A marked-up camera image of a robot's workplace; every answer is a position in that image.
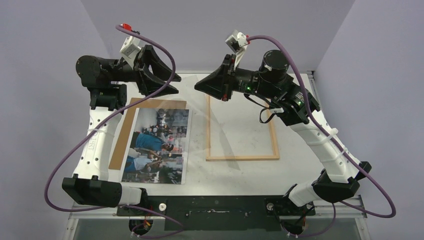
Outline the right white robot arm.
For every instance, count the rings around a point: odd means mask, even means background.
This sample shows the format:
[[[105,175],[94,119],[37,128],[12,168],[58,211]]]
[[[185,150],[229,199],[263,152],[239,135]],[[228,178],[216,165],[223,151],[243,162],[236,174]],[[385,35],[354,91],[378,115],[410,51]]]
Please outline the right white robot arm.
[[[284,195],[282,207],[290,215],[315,200],[338,203],[353,197],[359,181],[371,165],[354,158],[342,146],[337,129],[331,128],[317,100],[287,73],[289,62],[277,49],[267,51],[257,71],[236,66],[236,56],[228,54],[221,66],[197,82],[195,90],[221,101],[229,101],[233,92],[258,97],[264,108],[297,133],[317,156],[323,170],[313,181],[293,185]]]

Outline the wooden picture frame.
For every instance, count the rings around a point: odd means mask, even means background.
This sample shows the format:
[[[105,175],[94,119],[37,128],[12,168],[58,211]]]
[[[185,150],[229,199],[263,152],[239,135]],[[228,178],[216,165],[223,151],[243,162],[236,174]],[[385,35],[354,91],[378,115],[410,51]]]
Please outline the wooden picture frame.
[[[230,101],[206,97],[206,147],[208,162],[277,161],[280,159],[274,123],[260,123],[269,117],[266,106],[235,93]]]

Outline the clear plastic sheet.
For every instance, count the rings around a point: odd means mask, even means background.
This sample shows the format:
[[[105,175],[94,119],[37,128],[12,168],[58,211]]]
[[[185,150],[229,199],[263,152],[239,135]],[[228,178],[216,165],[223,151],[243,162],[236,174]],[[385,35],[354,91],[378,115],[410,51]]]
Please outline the clear plastic sheet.
[[[255,155],[236,155],[228,141],[229,132],[223,130],[211,110],[209,95],[194,89],[194,85],[207,76],[206,73],[182,73],[180,82],[171,84],[179,93],[159,96],[159,106],[168,109],[189,109],[191,113],[189,150],[190,158],[199,155],[206,162],[227,162],[231,168],[238,168],[239,161],[255,161]]]

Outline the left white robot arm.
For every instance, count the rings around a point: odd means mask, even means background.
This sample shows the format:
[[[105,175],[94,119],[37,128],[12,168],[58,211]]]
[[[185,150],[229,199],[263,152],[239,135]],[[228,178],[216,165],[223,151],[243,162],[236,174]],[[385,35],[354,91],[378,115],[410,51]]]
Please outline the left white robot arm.
[[[179,82],[181,78],[149,44],[120,59],[81,56],[75,70],[90,94],[89,126],[79,162],[72,176],[62,180],[62,189],[80,205],[129,205],[136,215],[144,215],[149,210],[145,189],[109,181],[109,159],[115,131],[126,109],[127,83],[135,83],[142,95],[159,97],[177,94],[167,80]]]

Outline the colour photo print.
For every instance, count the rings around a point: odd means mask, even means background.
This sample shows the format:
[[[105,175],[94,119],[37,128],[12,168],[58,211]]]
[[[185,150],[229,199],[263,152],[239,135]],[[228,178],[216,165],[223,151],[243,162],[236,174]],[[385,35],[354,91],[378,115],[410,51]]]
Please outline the colour photo print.
[[[121,165],[121,181],[184,184],[191,116],[189,109],[139,109]]]

